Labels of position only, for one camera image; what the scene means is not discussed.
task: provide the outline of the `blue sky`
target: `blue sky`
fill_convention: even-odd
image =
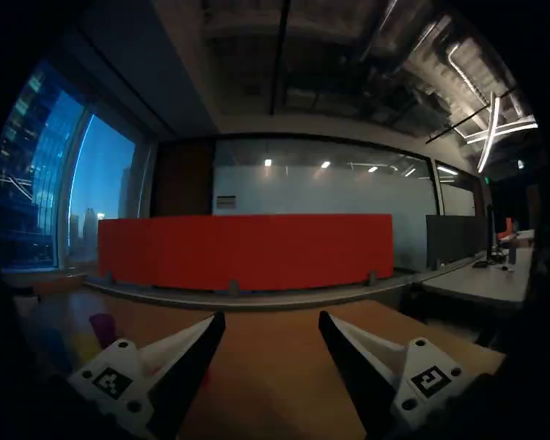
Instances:
[[[79,216],[79,231],[87,208],[118,216],[122,172],[133,160],[134,143],[93,116],[81,145],[73,178],[70,214]]]

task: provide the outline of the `wooden desk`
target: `wooden desk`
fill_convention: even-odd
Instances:
[[[516,271],[502,271],[502,265],[473,268],[468,264],[422,282],[424,290],[480,302],[498,308],[517,309],[526,295],[532,248],[518,248]]]
[[[210,315],[133,302],[85,288],[58,301],[67,303],[64,307],[70,320],[78,318],[73,310],[86,312],[90,304],[103,304],[137,346]],[[400,344],[427,337],[472,375],[493,373],[504,358],[374,301],[326,309]],[[318,331],[319,311],[228,312],[226,331],[210,366],[210,381],[190,407],[180,438],[362,440],[364,429]]]

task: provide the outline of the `exposed ceiling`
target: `exposed ceiling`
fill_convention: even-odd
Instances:
[[[292,0],[274,67],[281,5],[199,2],[200,31],[221,72],[222,111],[267,111],[276,74],[278,112],[351,117],[425,136],[475,113],[491,92],[515,87],[497,55],[429,0]],[[502,102],[503,122],[528,113],[518,91]],[[487,124],[484,110],[460,130]]]
[[[491,93],[503,96],[500,125],[532,113],[496,52],[441,2],[290,0],[288,14],[285,4],[100,0],[81,27],[156,110],[156,116],[146,109],[140,114],[150,125],[161,125],[159,133],[166,131],[164,122],[178,136],[199,136],[224,130],[224,117],[275,113],[299,121],[300,115],[325,115],[321,124],[358,121],[366,127],[358,128],[360,137],[376,127],[379,133],[411,135],[415,139],[403,138],[423,146],[428,137],[468,118],[447,143],[460,146],[457,155],[472,163],[483,142],[465,145],[465,136],[487,128]],[[94,69],[94,54],[78,54],[79,43],[67,46],[103,77]],[[523,139],[514,133],[496,141],[515,136]],[[437,144],[426,148],[436,157],[443,149]],[[402,148],[425,154],[419,146]]]

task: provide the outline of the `red partition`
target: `red partition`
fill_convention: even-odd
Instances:
[[[389,214],[102,220],[100,274],[142,285],[286,290],[393,275]]]

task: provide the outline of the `window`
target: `window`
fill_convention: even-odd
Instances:
[[[71,187],[67,235],[70,260],[96,260],[98,222],[129,216],[134,153],[134,142],[92,115]]]
[[[56,224],[62,170],[84,106],[49,64],[24,85],[0,138],[2,268],[58,264]]]
[[[484,216],[480,181],[450,165],[436,163],[444,215]]]
[[[337,142],[224,140],[216,143],[213,195],[213,214],[223,216],[391,214],[395,267],[426,268],[426,215],[436,214],[426,160]]]

